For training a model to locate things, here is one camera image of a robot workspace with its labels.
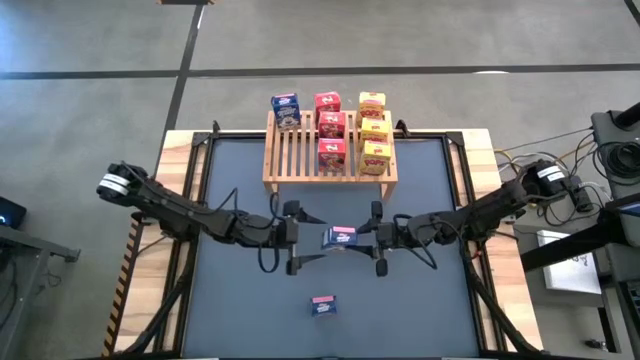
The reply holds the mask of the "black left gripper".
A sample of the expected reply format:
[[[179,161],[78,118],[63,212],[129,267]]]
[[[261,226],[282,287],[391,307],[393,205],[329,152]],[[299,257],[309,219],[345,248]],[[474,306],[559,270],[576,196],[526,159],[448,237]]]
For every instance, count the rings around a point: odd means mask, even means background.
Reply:
[[[300,205],[299,200],[286,201],[283,205],[283,214],[277,213],[278,201],[272,204],[272,215],[278,220],[276,226],[275,239],[273,242],[274,250],[274,269],[277,270],[280,265],[280,251],[286,249],[288,251],[288,259],[286,261],[285,271],[287,275],[296,275],[298,269],[304,264],[325,257],[324,254],[303,255],[296,259],[295,246],[298,243],[298,232],[300,223],[309,224],[325,224],[325,221],[308,214]]]

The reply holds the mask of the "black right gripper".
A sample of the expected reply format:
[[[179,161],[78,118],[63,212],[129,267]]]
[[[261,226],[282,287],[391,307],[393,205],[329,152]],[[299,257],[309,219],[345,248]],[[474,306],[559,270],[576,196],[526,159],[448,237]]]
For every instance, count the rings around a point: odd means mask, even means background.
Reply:
[[[388,274],[388,261],[385,258],[386,250],[399,249],[405,245],[403,232],[405,226],[399,224],[400,220],[408,220],[408,214],[396,214],[391,222],[383,222],[383,205],[380,201],[371,203],[371,218],[357,229],[358,234],[375,233],[376,244],[371,245],[347,245],[346,249],[356,251],[375,260],[375,272],[378,277]]]

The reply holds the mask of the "blue Frosted Flakes cereal box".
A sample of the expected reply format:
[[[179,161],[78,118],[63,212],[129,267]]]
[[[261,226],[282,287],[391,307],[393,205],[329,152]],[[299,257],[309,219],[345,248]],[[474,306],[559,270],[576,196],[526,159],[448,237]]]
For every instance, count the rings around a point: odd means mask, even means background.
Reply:
[[[311,315],[313,317],[334,315],[337,313],[336,297],[334,295],[317,296],[311,298]]]
[[[296,129],[301,126],[301,114],[296,93],[273,96],[271,106],[275,123],[280,130]]]
[[[323,232],[321,249],[346,249],[357,244],[358,234],[354,227],[332,226]]]

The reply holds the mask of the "yellow Corn Pops cereal box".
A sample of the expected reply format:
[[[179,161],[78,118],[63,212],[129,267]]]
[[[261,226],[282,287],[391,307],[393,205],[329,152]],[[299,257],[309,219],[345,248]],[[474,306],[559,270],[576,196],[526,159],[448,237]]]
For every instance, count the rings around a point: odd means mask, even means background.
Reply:
[[[360,127],[360,142],[363,147],[366,141],[386,143],[391,125],[387,120],[377,118],[363,118]]]
[[[363,118],[382,119],[386,107],[386,95],[381,92],[361,92],[357,116]]]
[[[365,140],[362,147],[358,171],[363,175],[383,175],[391,159],[391,146],[386,142]]]

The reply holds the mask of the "red Froot Loops cereal box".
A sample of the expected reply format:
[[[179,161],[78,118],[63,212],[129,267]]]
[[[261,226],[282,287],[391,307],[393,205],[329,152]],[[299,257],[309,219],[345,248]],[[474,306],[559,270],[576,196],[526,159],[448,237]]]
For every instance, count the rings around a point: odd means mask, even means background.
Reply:
[[[324,92],[314,95],[315,112],[339,112],[341,110],[341,97],[338,92]]]
[[[317,122],[320,138],[342,139],[346,127],[346,115],[343,112],[322,111]]]
[[[346,160],[345,141],[343,139],[320,138],[317,156],[320,172],[343,173]]]

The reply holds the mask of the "wooden slatted shelf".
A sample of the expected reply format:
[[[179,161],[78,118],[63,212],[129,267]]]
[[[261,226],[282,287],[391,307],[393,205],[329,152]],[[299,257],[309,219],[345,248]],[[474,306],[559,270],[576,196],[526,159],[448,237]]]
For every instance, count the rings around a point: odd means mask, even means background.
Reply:
[[[267,118],[262,181],[265,188],[273,193],[284,184],[377,184],[383,200],[388,200],[398,183],[398,170],[394,135],[388,135],[390,162],[388,169],[380,176],[363,175],[358,170],[361,157],[360,131],[356,128],[356,113],[346,113],[346,159],[341,173],[321,171],[318,167],[318,130],[315,112],[301,112],[301,127],[280,130],[275,115]]]

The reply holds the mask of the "striped hazard edge strip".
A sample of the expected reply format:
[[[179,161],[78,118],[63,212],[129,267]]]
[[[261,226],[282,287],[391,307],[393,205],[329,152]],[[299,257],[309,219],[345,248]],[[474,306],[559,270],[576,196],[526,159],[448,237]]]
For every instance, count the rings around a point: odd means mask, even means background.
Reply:
[[[118,339],[118,332],[133,277],[134,267],[136,263],[136,254],[139,249],[141,237],[145,227],[144,217],[140,212],[134,212],[130,217],[131,223],[123,255],[123,261],[117,279],[114,293],[114,299],[111,305],[109,320],[107,323],[106,335],[103,341],[101,352],[102,357],[107,357],[116,352],[115,346]]]

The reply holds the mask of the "black stand beam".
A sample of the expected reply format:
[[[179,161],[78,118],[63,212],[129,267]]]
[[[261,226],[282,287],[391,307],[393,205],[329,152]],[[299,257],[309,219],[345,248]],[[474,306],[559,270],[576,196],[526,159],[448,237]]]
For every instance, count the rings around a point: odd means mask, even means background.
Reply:
[[[640,255],[640,244],[632,242],[631,233],[623,226],[625,216],[640,221],[640,193],[607,203],[595,225],[524,253],[524,271],[554,265],[609,244],[631,248],[632,255]]]

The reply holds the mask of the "white board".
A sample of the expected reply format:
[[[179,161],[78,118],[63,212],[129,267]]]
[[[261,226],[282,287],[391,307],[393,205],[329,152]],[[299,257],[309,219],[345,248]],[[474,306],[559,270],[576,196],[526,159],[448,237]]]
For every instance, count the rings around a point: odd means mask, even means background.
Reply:
[[[542,268],[545,286],[549,290],[601,295],[597,267],[592,253]]]

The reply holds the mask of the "black power strip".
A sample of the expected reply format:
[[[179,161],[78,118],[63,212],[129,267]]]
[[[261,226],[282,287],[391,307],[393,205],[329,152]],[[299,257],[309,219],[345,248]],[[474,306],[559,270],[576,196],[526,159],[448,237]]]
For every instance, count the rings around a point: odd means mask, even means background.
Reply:
[[[589,213],[594,210],[594,205],[591,203],[591,199],[587,191],[581,187],[581,178],[579,176],[572,176],[570,178],[571,187],[571,201],[578,213]]]

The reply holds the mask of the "grey equipment cart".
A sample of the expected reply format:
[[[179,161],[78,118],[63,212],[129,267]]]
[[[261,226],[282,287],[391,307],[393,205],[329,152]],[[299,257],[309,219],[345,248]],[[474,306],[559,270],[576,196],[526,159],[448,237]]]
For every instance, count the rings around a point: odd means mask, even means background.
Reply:
[[[613,197],[640,193],[640,102],[627,110],[591,115],[597,144],[592,162]]]

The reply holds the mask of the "grey metal stand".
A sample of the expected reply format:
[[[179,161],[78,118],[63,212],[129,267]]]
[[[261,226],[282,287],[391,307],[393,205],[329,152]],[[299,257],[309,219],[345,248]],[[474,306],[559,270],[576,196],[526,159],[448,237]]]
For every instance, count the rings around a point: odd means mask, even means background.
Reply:
[[[0,226],[0,360],[13,360],[49,258],[76,262],[80,250]]]

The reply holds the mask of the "black device with blue light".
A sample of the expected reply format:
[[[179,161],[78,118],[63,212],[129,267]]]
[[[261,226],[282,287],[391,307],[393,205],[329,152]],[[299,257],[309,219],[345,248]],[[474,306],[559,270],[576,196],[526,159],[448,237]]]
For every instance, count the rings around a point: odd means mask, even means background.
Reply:
[[[0,196],[0,225],[19,229],[27,214],[27,209]]]

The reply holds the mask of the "black aluminium table frame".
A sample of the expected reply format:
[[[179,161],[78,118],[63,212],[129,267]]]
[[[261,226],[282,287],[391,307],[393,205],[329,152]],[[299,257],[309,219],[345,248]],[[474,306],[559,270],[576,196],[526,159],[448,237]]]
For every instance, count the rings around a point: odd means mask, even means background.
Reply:
[[[499,187],[496,160],[486,129],[433,129],[446,137],[445,146],[453,159],[454,193],[463,205],[473,196],[486,195]],[[188,162],[194,130],[171,130],[165,133],[156,179],[165,187],[180,192],[187,180]],[[521,266],[514,230],[504,225],[485,246],[476,267],[487,265],[478,274],[493,281],[494,296],[523,337],[538,349],[543,347],[538,321],[533,310],[525,272]]]

